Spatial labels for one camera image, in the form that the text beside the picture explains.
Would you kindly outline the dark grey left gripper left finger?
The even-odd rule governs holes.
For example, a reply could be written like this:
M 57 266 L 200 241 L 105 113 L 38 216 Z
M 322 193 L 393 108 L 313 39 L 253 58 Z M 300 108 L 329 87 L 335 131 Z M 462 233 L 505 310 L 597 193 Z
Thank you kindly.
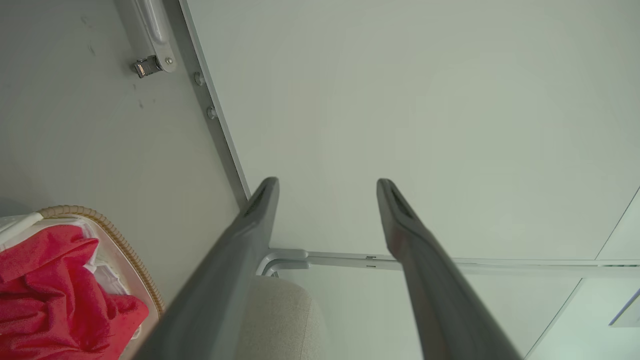
M 252 279 L 268 252 L 280 194 L 267 177 L 203 258 L 136 360 L 233 360 Z

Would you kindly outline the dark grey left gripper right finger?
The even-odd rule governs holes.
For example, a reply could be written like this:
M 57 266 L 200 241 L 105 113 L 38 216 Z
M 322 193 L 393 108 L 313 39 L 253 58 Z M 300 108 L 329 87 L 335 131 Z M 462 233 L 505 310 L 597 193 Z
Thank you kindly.
M 387 248 L 402 266 L 425 360 L 519 360 L 517 349 L 388 178 L 376 183 Z

